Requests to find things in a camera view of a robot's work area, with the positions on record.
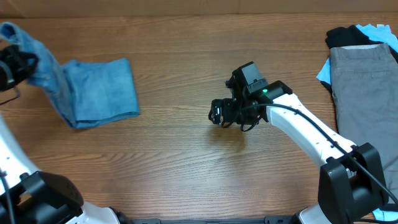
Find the light blue denim jeans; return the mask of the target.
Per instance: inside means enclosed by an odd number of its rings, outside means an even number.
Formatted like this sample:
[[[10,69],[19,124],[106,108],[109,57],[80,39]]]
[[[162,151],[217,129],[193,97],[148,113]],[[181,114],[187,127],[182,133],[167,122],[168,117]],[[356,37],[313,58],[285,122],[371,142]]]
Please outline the light blue denim jeans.
[[[94,128],[139,115],[128,59],[106,63],[71,60],[61,65],[42,42],[11,22],[1,24],[1,38],[38,56],[37,68],[27,83],[43,90],[71,128]]]

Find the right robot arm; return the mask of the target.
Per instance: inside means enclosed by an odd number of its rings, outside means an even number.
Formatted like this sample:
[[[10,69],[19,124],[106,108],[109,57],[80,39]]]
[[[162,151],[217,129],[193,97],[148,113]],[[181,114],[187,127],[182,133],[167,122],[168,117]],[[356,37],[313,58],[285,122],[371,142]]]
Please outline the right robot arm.
[[[392,197],[387,189],[377,149],[340,136],[278,80],[269,83],[254,62],[232,72],[225,85],[231,98],[215,99],[208,115],[213,124],[242,132],[260,120],[279,128],[319,168],[318,202],[292,216],[266,217],[265,223],[355,223],[383,207]]]

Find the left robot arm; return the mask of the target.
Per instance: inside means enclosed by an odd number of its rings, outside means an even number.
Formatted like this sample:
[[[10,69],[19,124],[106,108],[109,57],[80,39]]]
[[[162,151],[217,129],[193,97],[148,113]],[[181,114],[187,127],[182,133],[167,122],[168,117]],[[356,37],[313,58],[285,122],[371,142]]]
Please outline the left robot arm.
[[[1,121],[1,223],[130,222],[122,212],[84,201],[68,178],[41,171]]]

